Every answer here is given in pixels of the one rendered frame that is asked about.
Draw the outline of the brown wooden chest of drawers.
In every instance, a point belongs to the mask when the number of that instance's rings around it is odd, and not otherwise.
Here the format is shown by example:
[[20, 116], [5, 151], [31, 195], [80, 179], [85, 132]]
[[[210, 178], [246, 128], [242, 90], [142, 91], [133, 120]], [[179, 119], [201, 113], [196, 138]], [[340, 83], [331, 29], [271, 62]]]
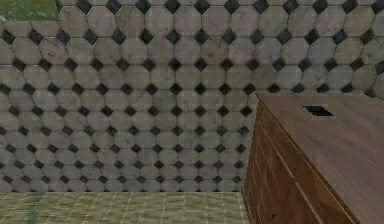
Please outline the brown wooden chest of drawers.
[[[384, 224], [384, 102], [259, 94], [245, 184], [250, 224]], [[332, 116], [309, 113], [322, 106]]]

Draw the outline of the small flat black slab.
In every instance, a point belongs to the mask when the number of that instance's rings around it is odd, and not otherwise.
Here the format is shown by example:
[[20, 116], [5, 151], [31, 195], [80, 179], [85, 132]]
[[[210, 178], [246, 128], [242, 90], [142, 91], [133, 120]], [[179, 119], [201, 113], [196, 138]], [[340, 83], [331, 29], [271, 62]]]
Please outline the small flat black slab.
[[314, 116], [328, 117], [332, 116], [332, 113], [323, 108], [322, 106], [305, 106], [305, 109]]

